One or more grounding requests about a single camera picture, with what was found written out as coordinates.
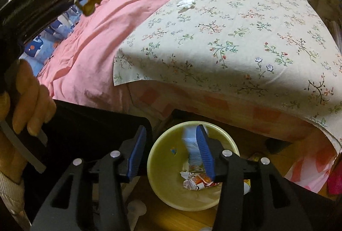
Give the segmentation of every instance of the white knitted sleeve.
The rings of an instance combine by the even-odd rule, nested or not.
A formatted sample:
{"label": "white knitted sleeve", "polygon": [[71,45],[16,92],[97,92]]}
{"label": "white knitted sleeve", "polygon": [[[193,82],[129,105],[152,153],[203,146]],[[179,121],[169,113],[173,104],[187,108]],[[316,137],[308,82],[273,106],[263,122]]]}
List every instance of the white knitted sleeve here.
{"label": "white knitted sleeve", "polygon": [[0,172],[0,197],[17,223],[29,230],[31,224],[24,211],[24,182],[17,185]]}

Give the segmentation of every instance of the pink blanket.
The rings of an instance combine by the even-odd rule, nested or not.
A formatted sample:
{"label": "pink blanket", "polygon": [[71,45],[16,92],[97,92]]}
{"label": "pink blanket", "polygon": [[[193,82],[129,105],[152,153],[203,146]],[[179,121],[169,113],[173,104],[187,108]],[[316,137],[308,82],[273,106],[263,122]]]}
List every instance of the pink blanket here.
{"label": "pink blanket", "polygon": [[57,47],[38,77],[40,83],[54,99],[127,112],[128,88],[113,84],[114,55],[120,43],[168,1],[103,0]]}

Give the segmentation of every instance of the floral tablecloth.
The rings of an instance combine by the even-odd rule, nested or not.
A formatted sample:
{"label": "floral tablecloth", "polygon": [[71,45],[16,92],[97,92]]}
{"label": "floral tablecloth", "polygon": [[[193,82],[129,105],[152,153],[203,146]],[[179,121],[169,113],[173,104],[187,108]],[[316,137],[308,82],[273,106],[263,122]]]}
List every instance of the floral tablecloth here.
{"label": "floral tablecloth", "polygon": [[155,80],[282,110],[342,143],[342,58],[306,0],[171,0],[120,46],[114,84]]}

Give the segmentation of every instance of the blue pillow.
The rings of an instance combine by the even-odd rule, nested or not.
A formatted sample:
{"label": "blue pillow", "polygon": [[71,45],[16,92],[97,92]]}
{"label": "blue pillow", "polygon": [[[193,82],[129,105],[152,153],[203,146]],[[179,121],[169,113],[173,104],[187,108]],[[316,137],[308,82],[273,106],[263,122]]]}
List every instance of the blue pillow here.
{"label": "blue pillow", "polygon": [[34,58],[36,61],[44,64],[47,59],[52,56],[56,49],[59,39],[48,33],[42,31],[34,40],[27,43],[25,46],[25,53]]}
{"label": "blue pillow", "polygon": [[68,18],[69,25],[64,25],[61,21],[56,20],[25,46],[24,53],[20,58],[29,62],[34,76],[39,74],[51,58],[57,45],[74,31],[73,28],[79,22],[81,13],[76,6],[72,6],[63,13],[64,17]]}

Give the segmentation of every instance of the yellow trash can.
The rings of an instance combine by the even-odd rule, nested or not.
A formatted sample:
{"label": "yellow trash can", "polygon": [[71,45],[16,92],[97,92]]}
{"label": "yellow trash can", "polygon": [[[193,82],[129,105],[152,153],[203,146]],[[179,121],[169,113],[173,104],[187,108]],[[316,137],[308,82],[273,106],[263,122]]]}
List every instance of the yellow trash can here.
{"label": "yellow trash can", "polygon": [[199,191],[183,188],[180,172],[189,154],[182,141],[184,127],[206,127],[209,137],[219,140],[225,149],[240,155],[233,139],[220,127],[202,121],[189,121],[171,127],[153,145],[148,156],[147,176],[154,193],[166,204],[183,211],[201,211],[218,204],[221,185]]}

